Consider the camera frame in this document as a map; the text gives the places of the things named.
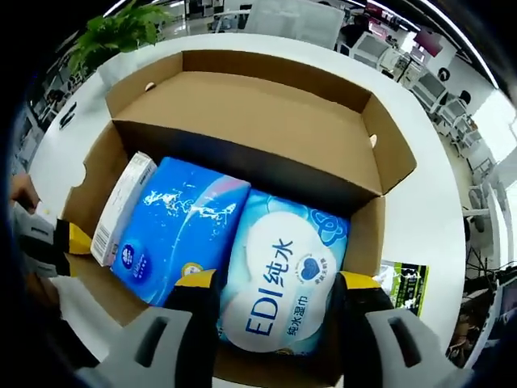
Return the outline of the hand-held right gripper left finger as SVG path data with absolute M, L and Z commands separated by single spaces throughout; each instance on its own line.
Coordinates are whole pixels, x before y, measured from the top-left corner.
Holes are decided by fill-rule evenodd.
M 218 271 L 180 278 L 165 306 L 142 312 L 78 376 L 89 387 L 211 387 L 219 305 Z

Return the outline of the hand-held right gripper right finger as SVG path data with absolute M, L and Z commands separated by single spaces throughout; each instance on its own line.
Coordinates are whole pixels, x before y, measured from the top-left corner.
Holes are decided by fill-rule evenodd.
M 370 276 L 341 271 L 333 286 L 341 387 L 466 387 L 471 369 L 455 366 L 412 312 L 393 307 Z

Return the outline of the person's left hand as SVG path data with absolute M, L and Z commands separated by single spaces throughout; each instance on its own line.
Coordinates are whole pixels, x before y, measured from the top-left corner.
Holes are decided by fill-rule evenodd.
M 40 197 L 27 173 L 18 173 L 11 176 L 10 203 L 20 204 L 29 213 L 34 213 L 40 203 Z

